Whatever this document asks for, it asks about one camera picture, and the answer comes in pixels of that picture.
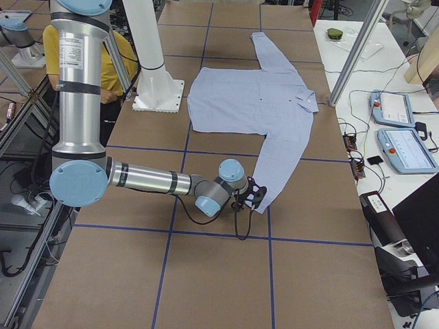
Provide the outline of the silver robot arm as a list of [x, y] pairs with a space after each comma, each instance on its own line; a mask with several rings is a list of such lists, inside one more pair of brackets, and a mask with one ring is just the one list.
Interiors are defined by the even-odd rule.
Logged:
[[84, 207], [98, 201], [110, 185], [138, 191], [195, 197], [207, 216], [230, 199], [245, 200], [250, 180], [234, 159], [219, 175], [152, 169], [107, 156], [100, 143], [102, 44], [110, 36], [109, 1], [52, 1], [51, 23], [59, 35], [60, 139], [52, 150], [51, 192], [61, 203]]

